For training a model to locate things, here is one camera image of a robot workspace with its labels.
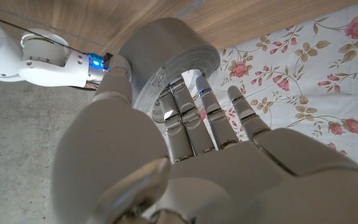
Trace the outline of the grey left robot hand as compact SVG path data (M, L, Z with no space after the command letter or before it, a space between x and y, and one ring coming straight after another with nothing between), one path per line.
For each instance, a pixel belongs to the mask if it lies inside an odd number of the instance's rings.
M232 86L237 140L203 77L217 128L195 152L167 146L131 106L131 67L113 57L92 102L63 135L51 195L60 223L358 223L358 164L291 129L270 129Z

